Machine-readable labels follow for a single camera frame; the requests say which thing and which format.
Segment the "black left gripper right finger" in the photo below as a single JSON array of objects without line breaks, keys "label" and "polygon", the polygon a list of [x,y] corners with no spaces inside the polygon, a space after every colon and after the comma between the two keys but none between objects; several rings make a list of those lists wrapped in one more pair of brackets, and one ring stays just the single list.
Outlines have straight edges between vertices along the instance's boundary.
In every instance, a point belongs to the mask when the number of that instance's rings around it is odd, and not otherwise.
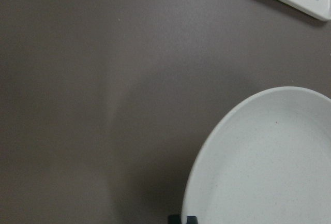
[{"label": "black left gripper right finger", "polygon": [[196,216],[187,216],[186,224],[198,224]]}]

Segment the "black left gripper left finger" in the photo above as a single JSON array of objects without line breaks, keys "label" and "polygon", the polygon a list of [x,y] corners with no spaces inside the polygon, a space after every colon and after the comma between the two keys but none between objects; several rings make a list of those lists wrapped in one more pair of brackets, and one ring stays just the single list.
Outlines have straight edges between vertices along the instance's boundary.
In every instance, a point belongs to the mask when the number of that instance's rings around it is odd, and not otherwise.
[{"label": "black left gripper left finger", "polygon": [[179,214],[169,215],[167,218],[167,224],[181,224],[181,217]]}]

